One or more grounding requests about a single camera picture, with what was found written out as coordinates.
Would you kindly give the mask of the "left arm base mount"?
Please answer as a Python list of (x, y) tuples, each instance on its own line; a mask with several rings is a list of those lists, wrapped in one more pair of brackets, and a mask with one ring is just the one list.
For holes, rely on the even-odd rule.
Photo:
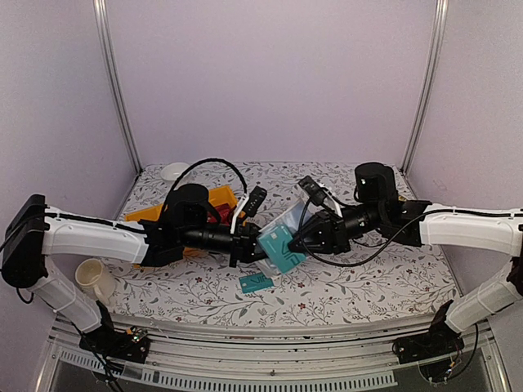
[(136, 339), (133, 334), (101, 326), (92, 332), (82, 332), (80, 347), (103, 357), (144, 364), (150, 343), (148, 337)]

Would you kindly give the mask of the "teal VIP card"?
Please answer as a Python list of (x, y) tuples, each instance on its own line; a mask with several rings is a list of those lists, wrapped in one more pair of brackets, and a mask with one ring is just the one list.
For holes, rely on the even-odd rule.
[(271, 288), (274, 286), (274, 283), (271, 278), (267, 278), (263, 273), (259, 273), (240, 277), (239, 285), (243, 294), (249, 294)]
[(261, 233), (258, 244), (261, 246), (271, 264), (281, 274), (286, 274), (298, 267), (306, 260), (304, 253), (292, 252), (288, 249), (288, 244), (293, 239), (293, 233), (286, 225), (276, 225)]

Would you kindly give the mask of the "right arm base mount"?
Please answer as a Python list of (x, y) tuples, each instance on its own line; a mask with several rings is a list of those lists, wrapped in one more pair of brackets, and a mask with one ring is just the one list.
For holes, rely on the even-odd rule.
[(427, 332), (400, 337), (391, 347), (400, 364), (459, 352), (463, 348), (461, 335), (448, 327), (430, 327)]

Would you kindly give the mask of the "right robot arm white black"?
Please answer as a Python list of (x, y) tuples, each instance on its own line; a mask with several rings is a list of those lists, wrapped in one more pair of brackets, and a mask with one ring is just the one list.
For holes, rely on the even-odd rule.
[(522, 211), (447, 207), (423, 200), (400, 200), (391, 167), (363, 163), (355, 169), (355, 206), (330, 211), (325, 188), (309, 176), (300, 180), (310, 203), (319, 208), (309, 220), (300, 219), (288, 245), (292, 252), (321, 255), (348, 252), (349, 242), (378, 231), (387, 243), (411, 247), (450, 245), (499, 252), (510, 261), (466, 296), (440, 307), (422, 339), (430, 356), (439, 356), (454, 337), (491, 314), (522, 298)]

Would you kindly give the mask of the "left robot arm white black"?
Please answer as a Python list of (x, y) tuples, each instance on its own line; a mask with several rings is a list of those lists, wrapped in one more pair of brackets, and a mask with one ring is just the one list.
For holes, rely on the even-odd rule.
[(112, 329), (103, 301), (81, 293), (55, 270), (49, 257), (100, 256), (160, 267), (181, 260), (190, 248), (227, 254), (231, 267), (252, 263), (265, 254), (256, 240), (260, 228), (245, 218), (254, 216), (265, 198), (266, 190), (255, 187), (224, 224), (209, 202), (208, 189), (188, 184), (168, 193), (157, 220), (125, 223), (63, 212), (34, 194), (7, 227), (1, 276), (8, 285), (39, 296), (81, 332), (90, 333), (91, 343), (103, 354), (115, 354), (122, 339)]

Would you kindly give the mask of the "beige card holder wallet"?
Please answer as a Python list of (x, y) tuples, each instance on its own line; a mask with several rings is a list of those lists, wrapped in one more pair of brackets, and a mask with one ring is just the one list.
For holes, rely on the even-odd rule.
[(306, 259), (304, 253), (293, 252), (289, 248), (293, 235), (298, 231), (304, 207), (304, 201), (299, 198), (291, 207), (262, 228), (257, 236), (257, 244), (266, 255), (255, 264), (267, 278), (278, 279), (294, 270)]

